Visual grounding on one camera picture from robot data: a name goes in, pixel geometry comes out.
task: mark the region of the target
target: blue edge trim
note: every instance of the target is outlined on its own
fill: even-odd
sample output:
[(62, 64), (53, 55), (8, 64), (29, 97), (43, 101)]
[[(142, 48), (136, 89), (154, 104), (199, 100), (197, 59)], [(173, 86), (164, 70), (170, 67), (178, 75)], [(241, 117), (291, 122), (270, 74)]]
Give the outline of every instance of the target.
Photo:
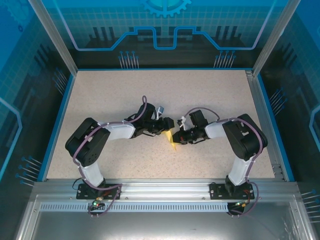
[[(251, 70), (251, 68), (150, 68), (150, 69), (135, 69), (135, 70), (217, 70), (217, 69), (218, 70)], [(99, 70), (118, 71), (119, 69), (84, 69), (84, 68), (83, 69), (79, 69), (79, 71), (99, 71)], [(275, 116), (274, 116), (274, 114), (272, 112), (271, 105), (270, 105), (270, 102), (269, 102), (269, 98), (268, 98), (268, 95), (267, 95), (267, 92), (266, 92), (266, 89), (265, 89), (265, 86), (264, 86), (264, 83), (262, 81), (262, 78), (261, 78), (260, 74), (258, 75), (258, 81), (259, 81), (259, 84), (261, 86), (263, 98), (264, 98), (264, 101), (266, 103), (266, 107), (267, 107), (267, 110), (268, 110), (268, 113), (269, 113), (270, 119), (271, 119), (271, 124), (272, 124), (272, 127), (273, 127), (274, 132), (275, 132), (275, 137), (277, 139), (277, 142), (278, 142), (278, 145), (279, 145), (279, 148), (280, 148), (280, 152), (281, 152), (281, 155), (282, 155), (282, 158), (283, 158), (283, 163), (284, 163), (284, 167), (285, 167), (284, 170), (286, 171), (286, 173), (288, 175), (288, 180), (290, 182), (294, 182), (295, 178), (294, 178), (294, 175), (292, 173), (292, 170), (291, 170), (291, 167), (290, 167), (290, 164), (289, 164), (289, 160), (288, 160), (288, 157), (287, 157), (287, 154), (286, 154), (286, 151), (285, 151), (285, 147), (284, 147), (284, 144), (282, 142), (282, 139), (281, 139), (281, 136), (280, 136), (280, 132), (279, 132), (279, 129), (278, 129), (278, 126), (277, 126), (277, 123), (276, 123), (276, 119), (275, 119)], [(62, 102), (61, 102), (61, 106), (60, 106), (58, 115), (56, 117), (56, 121), (55, 121), (53, 130), (52, 130), (52, 134), (51, 134), (51, 137), (50, 137), (50, 140), (49, 140), (48, 148), (47, 148), (47, 150), (45, 152), (43, 163), (42, 163), (42, 166), (41, 166), (41, 169), (40, 169), (40, 173), (38, 175), (38, 179), (37, 180), (39, 182), (44, 181), (45, 178), (47, 177), (49, 166), (50, 166), (50, 163), (51, 163), (51, 160), (52, 160), (52, 156), (53, 156), (54, 149), (55, 149), (55, 146), (56, 146), (56, 143), (57, 143), (57, 140), (58, 140), (58, 135), (59, 135), (59, 132), (60, 132), (60, 129), (61, 129), (61, 125), (62, 125), (64, 116), (65, 116), (65, 113), (66, 113), (66, 110), (67, 110), (68, 102), (69, 102), (69, 99), (70, 99), (70, 95), (71, 95), (74, 83), (75, 83), (75, 77), (73, 77), (71, 75), (70, 78), (69, 78), (68, 84), (66, 86), (65, 94), (63, 96), (63, 99), (62, 99)]]
[(47, 149), (45, 151), (45, 155), (44, 155), (44, 158), (43, 158), (41, 169), (40, 169), (40, 172), (39, 172), (39, 175), (38, 175), (38, 178), (37, 178), (38, 182), (44, 181), (46, 179), (46, 177), (47, 177), (47, 173), (48, 173), (48, 170), (49, 170), (49, 166), (50, 166), (50, 163), (51, 163), (52, 156), (54, 154), (54, 150), (55, 150), (56, 143), (57, 143), (57, 140), (58, 140), (58, 136), (59, 136), (59, 132), (60, 132), (60, 129), (61, 129), (61, 125), (62, 125), (62, 122), (64, 120), (65, 114), (66, 114), (68, 102), (69, 102), (69, 99), (70, 99), (70, 96), (71, 96), (72, 88), (73, 88), (74, 83), (75, 83), (75, 79), (76, 78), (71, 74), (70, 77), (69, 77), (69, 80), (68, 80), (68, 84), (66, 85), (66, 88), (65, 88), (65, 91), (64, 91), (64, 95), (63, 95), (63, 98), (62, 98), (62, 101), (61, 101), (61, 105), (60, 105), (60, 108), (59, 108), (59, 112), (58, 112), (58, 115), (56, 116), (56, 120), (55, 120), (55, 123), (54, 123), (54, 126), (53, 126), (52, 134), (51, 134), (51, 137), (50, 137), (50, 140), (49, 140), (49, 143), (48, 143), (48, 147), (47, 147)]

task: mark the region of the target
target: blue printed backdrop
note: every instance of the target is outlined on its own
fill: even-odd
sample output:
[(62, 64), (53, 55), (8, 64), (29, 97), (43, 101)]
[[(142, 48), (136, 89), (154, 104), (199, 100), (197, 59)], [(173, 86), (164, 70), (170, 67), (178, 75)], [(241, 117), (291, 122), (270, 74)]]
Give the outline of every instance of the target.
[(70, 72), (27, 0), (0, 0), (0, 23), (0, 200), (14, 206), (0, 233), (14, 239), (38, 174), (22, 160), (41, 165)]
[(253, 66), (287, 0), (43, 2), (80, 68), (222, 68)]
[(320, 191), (319, 10), (318, 0), (301, 0), (261, 72), (302, 192)]

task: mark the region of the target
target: beige work surface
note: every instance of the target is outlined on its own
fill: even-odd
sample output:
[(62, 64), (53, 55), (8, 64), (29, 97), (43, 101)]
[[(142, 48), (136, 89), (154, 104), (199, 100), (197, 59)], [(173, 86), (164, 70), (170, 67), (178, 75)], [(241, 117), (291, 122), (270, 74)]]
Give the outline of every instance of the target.
[[(163, 106), (163, 117), (171, 117), (175, 124), (188, 110), (201, 106), (216, 111), (221, 119), (247, 113), (260, 125), (244, 70), (79, 71), (47, 178), (78, 178), (65, 149), (67, 139), (85, 118), (111, 122), (136, 113), (142, 95), (156, 108)], [(216, 119), (211, 112), (202, 112), (209, 122)], [(110, 141), (98, 163), (107, 179), (201, 179), (225, 178), (234, 158), (226, 137), (178, 145), (174, 151), (161, 134)], [(267, 149), (250, 177), (274, 178)]]

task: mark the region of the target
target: yellow object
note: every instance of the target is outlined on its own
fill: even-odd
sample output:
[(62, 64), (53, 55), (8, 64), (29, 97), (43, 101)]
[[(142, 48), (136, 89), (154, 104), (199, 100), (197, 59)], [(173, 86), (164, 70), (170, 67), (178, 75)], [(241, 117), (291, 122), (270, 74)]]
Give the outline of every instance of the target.
[(162, 133), (165, 134), (166, 138), (168, 139), (168, 141), (170, 142), (171, 146), (173, 147), (174, 150), (176, 149), (176, 144), (174, 143), (174, 140), (172, 138), (172, 129), (168, 130), (168, 131), (163, 131)]

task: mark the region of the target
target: black mounting plate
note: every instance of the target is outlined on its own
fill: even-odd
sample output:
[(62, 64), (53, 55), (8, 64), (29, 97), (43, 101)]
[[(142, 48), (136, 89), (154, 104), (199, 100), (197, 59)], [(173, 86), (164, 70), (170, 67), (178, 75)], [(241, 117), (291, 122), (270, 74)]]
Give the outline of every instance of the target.
[(255, 199), (255, 193), (253, 192), (252, 184), (247, 182), (237, 186), (237, 190), (232, 196), (229, 195), (224, 183), (213, 182), (209, 185), (211, 200), (247, 200), (248, 195), (244, 192), (244, 190), (248, 190), (250, 192), (250, 200)]
[[(109, 187), (112, 187), (116, 184), (105, 184), (103, 187), (104, 188), (109, 188)], [(117, 190), (118, 188), (114, 188), (114, 189), (111, 189), (109, 190), (108, 194), (106, 194), (104, 197), (103, 197), (103, 200), (112, 200), (114, 199), (116, 193), (117, 193)], [(101, 193), (103, 193), (103, 195), (106, 193), (107, 191), (103, 192), (103, 191), (100, 191), (100, 195), (98, 195), (98, 191), (93, 191), (92, 188), (90, 188), (87, 184), (79, 184), (78, 186), (78, 190), (77, 190), (77, 193), (76, 193), (76, 199), (84, 199), (84, 200), (95, 200), (97, 197), (100, 197), (101, 196)], [(119, 200), (120, 199), (120, 194), (118, 194), (118, 196), (116, 197), (116, 200)]]

